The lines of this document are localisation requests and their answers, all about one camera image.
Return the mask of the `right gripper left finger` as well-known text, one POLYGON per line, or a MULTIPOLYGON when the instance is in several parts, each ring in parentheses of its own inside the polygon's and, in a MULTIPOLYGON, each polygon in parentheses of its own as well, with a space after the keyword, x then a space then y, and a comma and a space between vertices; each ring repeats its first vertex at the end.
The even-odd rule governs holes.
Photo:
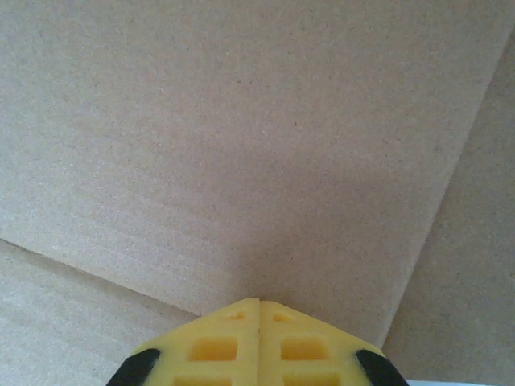
POLYGON ((246 298, 154 338, 106 386, 258 386, 259 300, 246 298))

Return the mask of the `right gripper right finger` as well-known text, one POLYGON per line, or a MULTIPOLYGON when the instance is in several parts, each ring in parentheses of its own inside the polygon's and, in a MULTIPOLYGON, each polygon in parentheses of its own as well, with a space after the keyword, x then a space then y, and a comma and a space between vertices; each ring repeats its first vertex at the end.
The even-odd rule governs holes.
POLYGON ((262 301, 258 386, 409 386, 374 345, 277 302, 262 301))

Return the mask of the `brown cardboard box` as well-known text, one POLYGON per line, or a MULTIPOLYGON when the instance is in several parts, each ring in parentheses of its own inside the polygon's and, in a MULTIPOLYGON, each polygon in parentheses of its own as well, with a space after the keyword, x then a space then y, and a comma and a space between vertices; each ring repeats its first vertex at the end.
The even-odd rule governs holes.
POLYGON ((0 0, 0 386, 242 298, 383 344, 515 0, 0 0))

